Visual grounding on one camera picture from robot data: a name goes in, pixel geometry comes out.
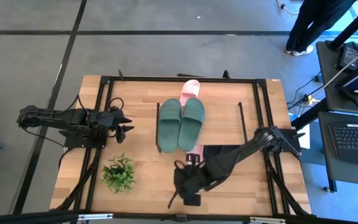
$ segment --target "potted plant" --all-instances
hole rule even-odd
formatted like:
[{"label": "potted plant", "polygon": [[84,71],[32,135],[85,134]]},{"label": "potted plant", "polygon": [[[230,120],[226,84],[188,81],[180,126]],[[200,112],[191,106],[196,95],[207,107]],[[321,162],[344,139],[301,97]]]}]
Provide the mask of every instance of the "potted plant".
[{"label": "potted plant", "polygon": [[103,166],[103,182],[115,194],[124,190],[128,193],[132,189],[131,184],[135,183],[134,166],[130,161],[132,160],[122,153],[121,156],[109,159],[110,166]]}]

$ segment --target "desk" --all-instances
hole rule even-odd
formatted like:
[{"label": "desk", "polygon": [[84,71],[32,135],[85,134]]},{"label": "desk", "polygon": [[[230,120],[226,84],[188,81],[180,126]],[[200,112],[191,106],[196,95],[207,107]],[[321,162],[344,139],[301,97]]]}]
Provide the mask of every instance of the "desk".
[{"label": "desk", "polygon": [[[101,77],[86,75],[80,89],[80,98],[87,108],[94,108]],[[171,209],[167,208],[175,188],[173,185],[173,161],[185,160],[179,149],[171,154],[158,153],[155,145],[156,104],[169,98],[179,98],[183,82],[114,81],[112,97],[121,97],[125,116],[135,129],[127,133],[122,144],[108,139],[102,150],[99,171],[91,204],[91,211],[116,213],[157,213],[197,215],[272,215],[263,155],[257,152],[239,163],[230,178],[210,192],[201,193],[200,207],[184,206],[177,197]],[[279,128],[291,128],[280,80],[267,80],[268,96],[273,122]],[[102,97],[104,108],[106,91]],[[247,137],[251,139],[258,127],[253,87],[246,83],[201,82],[199,99],[206,108],[204,126],[198,144],[236,145],[244,143],[238,102],[242,103]],[[263,97],[260,97],[264,124],[267,124]],[[112,105],[119,106],[119,101]],[[59,206],[78,182],[85,149],[74,149],[62,160],[50,208]],[[129,194],[111,192],[101,181],[100,170],[122,152],[135,164],[137,181]],[[296,201],[310,212],[306,187],[300,163],[294,155],[281,153],[285,183]],[[85,186],[80,208],[84,208]],[[276,188],[277,205],[282,212],[280,191]]]},{"label": "desk", "polygon": [[336,191],[335,180],[358,184],[358,164],[340,161],[336,157],[334,143],[329,132],[329,125],[336,123],[355,123],[358,117],[353,115],[320,112],[318,115],[321,137],[323,139],[324,156],[326,158],[327,175],[330,192]]},{"label": "desk", "polygon": [[[316,46],[321,74],[325,85],[339,71],[336,69],[336,64],[339,61],[341,52],[329,50],[325,42],[317,42]],[[340,80],[346,75],[346,73],[341,73],[336,80]],[[299,118],[292,121],[291,124],[296,130],[303,128],[305,125],[316,119],[319,111],[340,111],[358,114],[358,108],[355,104],[344,99],[334,86],[335,83],[327,86],[327,88],[325,88],[326,97]]]}]

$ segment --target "person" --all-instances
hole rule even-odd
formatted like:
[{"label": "person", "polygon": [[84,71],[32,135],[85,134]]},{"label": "person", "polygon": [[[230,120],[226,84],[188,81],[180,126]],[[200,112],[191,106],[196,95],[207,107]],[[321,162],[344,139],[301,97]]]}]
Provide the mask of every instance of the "person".
[{"label": "person", "polygon": [[285,47],[293,56],[310,54],[313,43],[330,29],[357,0],[305,0]]}]

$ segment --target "pink slide sandal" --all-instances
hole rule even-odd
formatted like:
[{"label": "pink slide sandal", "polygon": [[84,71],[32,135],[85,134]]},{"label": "pink slide sandal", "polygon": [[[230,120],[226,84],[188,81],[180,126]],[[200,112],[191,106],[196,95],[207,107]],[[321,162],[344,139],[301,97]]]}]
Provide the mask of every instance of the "pink slide sandal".
[{"label": "pink slide sandal", "polygon": [[188,80],[181,88],[180,104],[186,105],[186,101],[189,98],[197,98],[200,92],[200,83],[197,80]]}]

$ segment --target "black pants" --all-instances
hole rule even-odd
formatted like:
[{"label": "black pants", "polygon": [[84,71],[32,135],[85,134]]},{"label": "black pants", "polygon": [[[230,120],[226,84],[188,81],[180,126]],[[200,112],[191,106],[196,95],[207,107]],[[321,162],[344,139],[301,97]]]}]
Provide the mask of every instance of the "black pants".
[{"label": "black pants", "polygon": [[330,29],[356,0],[305,0],[290,32],[287,50],[305,51],[324,31]]}]

